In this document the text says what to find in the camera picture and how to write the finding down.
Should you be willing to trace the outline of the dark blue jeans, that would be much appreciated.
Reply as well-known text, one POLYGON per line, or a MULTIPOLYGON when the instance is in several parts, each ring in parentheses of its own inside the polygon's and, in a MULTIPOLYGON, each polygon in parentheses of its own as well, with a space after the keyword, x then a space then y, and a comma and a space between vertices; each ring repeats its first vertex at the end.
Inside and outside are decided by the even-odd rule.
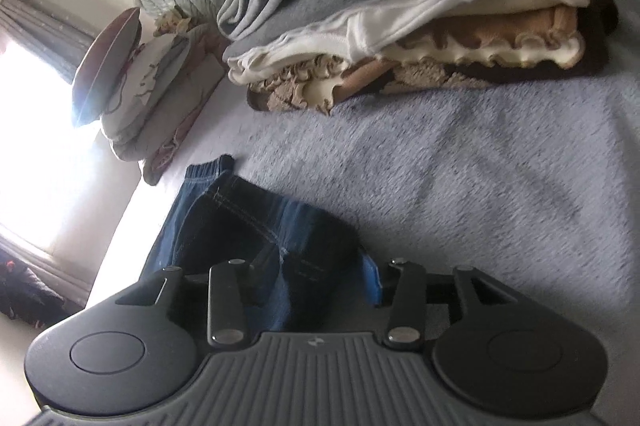
POLYGON ((316 330, 352 297, 381 303, 378 267, 354 227, 244 180, 234 166, 222 155, 186 169, 144 276, 171 265, 193 275, 233 259, 256 264, 257 300, 245 307, 251 335, 316 330))

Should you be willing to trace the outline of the stack of folded clothes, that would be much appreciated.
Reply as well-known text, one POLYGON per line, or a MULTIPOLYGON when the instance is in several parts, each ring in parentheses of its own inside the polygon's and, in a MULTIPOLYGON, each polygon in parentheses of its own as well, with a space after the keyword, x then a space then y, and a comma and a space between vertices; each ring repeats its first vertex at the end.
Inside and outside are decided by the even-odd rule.
POLYGON ((258 111, 597 74, 614 0, 225 0, 230 79, 258 111))

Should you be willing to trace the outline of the window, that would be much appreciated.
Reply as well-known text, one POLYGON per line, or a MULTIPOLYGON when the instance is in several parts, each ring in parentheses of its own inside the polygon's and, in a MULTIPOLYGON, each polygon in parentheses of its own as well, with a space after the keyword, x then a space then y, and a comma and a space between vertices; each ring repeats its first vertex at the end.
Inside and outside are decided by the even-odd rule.
POLYGON ((76 127, 70 85, 10 41, 1 52, 1 230, 53 256, 105 253, 136 166, 117 160, 99 123, 76 127))

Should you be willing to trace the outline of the pink grey pillow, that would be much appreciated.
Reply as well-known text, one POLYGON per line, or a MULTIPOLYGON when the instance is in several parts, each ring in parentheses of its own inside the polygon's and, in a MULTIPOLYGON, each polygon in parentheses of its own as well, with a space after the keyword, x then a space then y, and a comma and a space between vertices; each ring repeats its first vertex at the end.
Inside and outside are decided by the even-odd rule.
POLYGON ((127 8, 96 37, 78 66, 72 83, 73 124, 98 119, 119 82, 125 64, 137 48, 142 26, 140 8, 127 8))

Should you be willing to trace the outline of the right grey curtain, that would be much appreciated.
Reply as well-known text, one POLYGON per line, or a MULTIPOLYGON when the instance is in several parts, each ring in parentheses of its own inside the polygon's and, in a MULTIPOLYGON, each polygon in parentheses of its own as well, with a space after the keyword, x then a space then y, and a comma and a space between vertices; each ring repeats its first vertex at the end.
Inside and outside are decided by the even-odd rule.
POLYGON ((98 32, 49 0, 1 0, 1 34, 72 83, 98 32))

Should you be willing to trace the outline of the dark jacket hanging on wall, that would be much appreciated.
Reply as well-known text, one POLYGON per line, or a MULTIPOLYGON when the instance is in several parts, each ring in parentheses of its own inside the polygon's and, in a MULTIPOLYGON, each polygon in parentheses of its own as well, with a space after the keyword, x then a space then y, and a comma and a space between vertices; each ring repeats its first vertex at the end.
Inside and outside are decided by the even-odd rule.
POLYGON ((36 330, 48 328, 81 310, 49 287, 21 260, 1 250, 0 308, 10 320, 36 330))

